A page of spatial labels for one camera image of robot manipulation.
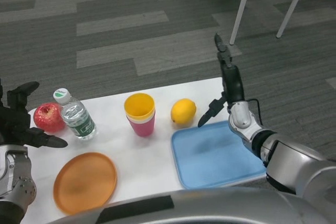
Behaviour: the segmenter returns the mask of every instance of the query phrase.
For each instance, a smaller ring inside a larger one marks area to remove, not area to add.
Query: white bottle cap
[[[54,99],[56,102],[64,104],[70,101],[71,95],[65,88],[58,89],[54,92]]]

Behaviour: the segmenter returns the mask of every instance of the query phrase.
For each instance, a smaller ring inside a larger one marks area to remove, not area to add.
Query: apple
[[[35,110],[33,119],[36,126],[46,132],[55,133],[65,127],[60,115],[60,106],[55,102],[40,105]]]

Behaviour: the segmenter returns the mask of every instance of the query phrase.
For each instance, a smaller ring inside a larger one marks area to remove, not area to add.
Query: metal table leg
[[[241,0],[240,1],[235,25],[233,26],[233,31],[232,31],[232,34],[231,34],[230,45],[233,45],[235,43],[235,39],[236,39],[236,36],[237,36],[237,32],[238,32],[239,24],[240,24],[240,21],[241,21],[241,17],[242,17],[243,12],[244,12],[246,1],[247,0]]]
[[[298,2],[299,2],[299,0],[293,0],[292,3],[290,4],[290,6],[289,6],[289,8],[288,8],[288,11],[287,11],[287,13],[286,13],[286,15],[285,15],[285,18],[284,18],[284,20],[282,21],[282,24],[281,24],[281,26],[280,26],[280,28],[279,28],[278,33],[277,33],[277,38],[280,38],[281,35],[282,35],[282,33],[284,32],[283,30],[285,29],[285,27],[286,27],[286,25],[287,25],[287,23],[288,23],[288,21],[289,21],[289,19],[290,19],[290,16],[292,15],[292,13],[293,13],[293,11],[294,11],[294,9],[295,9],[295,7],[296,7],[296,4],[297,4]]]

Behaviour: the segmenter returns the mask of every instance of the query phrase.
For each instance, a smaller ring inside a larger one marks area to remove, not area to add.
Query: water bottle
[[[92,139],[96,133],[96,125],[84,105],[64,88],[54,92],[54,99],[61,106],[63,121],[76,137],[81,140]]]

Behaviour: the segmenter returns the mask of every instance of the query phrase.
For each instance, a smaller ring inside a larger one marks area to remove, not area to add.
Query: stacked cups
[[[124,108],[127,119],[138,136],[149,136],[153,133],[155,104],[150,95],[133,94],[126,99]]]

